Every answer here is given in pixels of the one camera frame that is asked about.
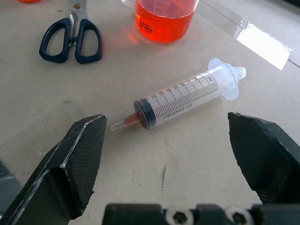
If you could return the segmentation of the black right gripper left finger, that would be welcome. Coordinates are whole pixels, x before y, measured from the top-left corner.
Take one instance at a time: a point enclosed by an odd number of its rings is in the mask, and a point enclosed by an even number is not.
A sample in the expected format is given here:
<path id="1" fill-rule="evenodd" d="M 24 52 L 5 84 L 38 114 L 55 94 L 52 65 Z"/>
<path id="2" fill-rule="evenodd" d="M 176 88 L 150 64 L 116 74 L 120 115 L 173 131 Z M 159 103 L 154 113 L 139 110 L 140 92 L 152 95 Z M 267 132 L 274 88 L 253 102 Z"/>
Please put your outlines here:
<path id="1" fill-rule="evenodd" d="M 98 174 L 107 117 L 75 122 L 41 160 L 0 225 L 68 225 L 83 215 Z"/>

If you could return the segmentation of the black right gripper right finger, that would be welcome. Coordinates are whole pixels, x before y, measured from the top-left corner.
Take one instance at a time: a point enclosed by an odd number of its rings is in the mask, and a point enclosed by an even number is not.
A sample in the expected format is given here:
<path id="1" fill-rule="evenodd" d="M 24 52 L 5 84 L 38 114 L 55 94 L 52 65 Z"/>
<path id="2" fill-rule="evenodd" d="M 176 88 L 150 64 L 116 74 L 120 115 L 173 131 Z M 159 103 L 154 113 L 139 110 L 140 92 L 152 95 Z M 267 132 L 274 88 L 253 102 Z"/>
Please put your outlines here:
<path id="1" fill-rule="evenodd" d="M 276 123 L 228 113 L 237 164 L 262 203 L 300 204 L 300 146 Z"/>

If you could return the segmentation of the clear plastic syringe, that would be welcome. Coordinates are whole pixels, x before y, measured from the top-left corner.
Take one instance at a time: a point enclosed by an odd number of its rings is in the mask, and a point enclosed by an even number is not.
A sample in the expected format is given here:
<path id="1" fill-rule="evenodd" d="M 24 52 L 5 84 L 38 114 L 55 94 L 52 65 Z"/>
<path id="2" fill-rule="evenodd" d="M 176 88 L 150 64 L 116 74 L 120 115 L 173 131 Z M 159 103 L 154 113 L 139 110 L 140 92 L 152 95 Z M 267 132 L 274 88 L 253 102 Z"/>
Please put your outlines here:
<path id="1" fill-rule="evenodd" d="M 111 125 L 111 131 L 134 124 L 149 130 L 220 96 L 235 100 L 245 76 L 244 67 L 211 59 L 207 71 L 134 101 L 135 113 Z"/>

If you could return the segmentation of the beaker of orange liquid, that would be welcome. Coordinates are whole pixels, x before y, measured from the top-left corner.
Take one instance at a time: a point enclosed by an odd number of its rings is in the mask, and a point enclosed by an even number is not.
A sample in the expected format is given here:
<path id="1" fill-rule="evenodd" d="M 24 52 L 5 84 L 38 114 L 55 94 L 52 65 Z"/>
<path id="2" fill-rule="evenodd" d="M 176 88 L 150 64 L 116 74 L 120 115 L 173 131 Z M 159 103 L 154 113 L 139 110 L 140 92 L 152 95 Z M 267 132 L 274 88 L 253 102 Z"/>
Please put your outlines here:
<path id="1" fill-rule="evenodd" d="M 148 39 L 171 43 L 188 31 L 199 0 L 121 0 L 135 10 L 137 29 Z"/>

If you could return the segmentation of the dark blue handled scissors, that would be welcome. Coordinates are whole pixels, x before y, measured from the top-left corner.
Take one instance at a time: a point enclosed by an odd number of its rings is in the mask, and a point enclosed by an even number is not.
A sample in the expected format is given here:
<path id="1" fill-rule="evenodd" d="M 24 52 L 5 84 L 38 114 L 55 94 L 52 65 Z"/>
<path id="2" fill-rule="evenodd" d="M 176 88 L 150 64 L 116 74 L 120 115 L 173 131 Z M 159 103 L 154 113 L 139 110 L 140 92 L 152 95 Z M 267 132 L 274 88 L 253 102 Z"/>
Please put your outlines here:
<path id="1" fill-rule="evenodd" d="M 39 48 L 39 55 L 42 59 L 54 62 L 64 63 L 68 59 L 69 49 L 75 46 L 75 59 L 80 64 L 97 62 L 102 59 L 103 46 L 102 37 L 97 26 L 86 17 L 86 0 L 70 0 L 71 12 L 68 17 L 62 18 L 53 23 L 45 32 Z M 57 55 L 49 55 L 46 50 L 52 36 L 60 29 L 64 29 L 64 39 L 62 51 Z M 97 36 L 97 51 L 92 56 L 84 56 L 82 47 L 85 32 L 91 30 Z"/>

